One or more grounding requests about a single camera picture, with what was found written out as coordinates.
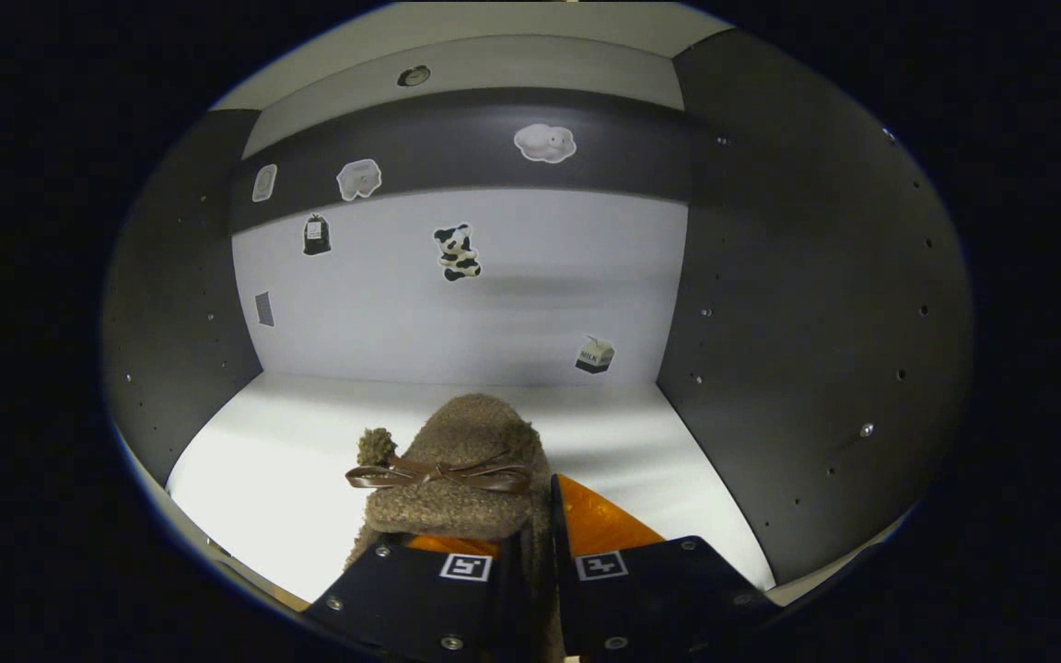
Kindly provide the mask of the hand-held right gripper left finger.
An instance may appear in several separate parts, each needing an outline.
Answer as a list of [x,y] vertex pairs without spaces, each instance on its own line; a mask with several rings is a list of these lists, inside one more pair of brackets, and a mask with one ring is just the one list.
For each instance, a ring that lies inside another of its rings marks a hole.
[[430,552],[382,536],[305,617],[386,662],[538,662],[521,538],[498,554]]

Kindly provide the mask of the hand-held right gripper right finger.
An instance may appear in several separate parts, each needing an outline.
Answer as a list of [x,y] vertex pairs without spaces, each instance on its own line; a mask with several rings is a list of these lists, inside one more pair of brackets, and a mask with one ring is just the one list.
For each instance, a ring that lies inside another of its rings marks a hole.
[[702,537],[581,552],[580,511],[551,478],[566,656],[581,662],[726,662],[778,605]]

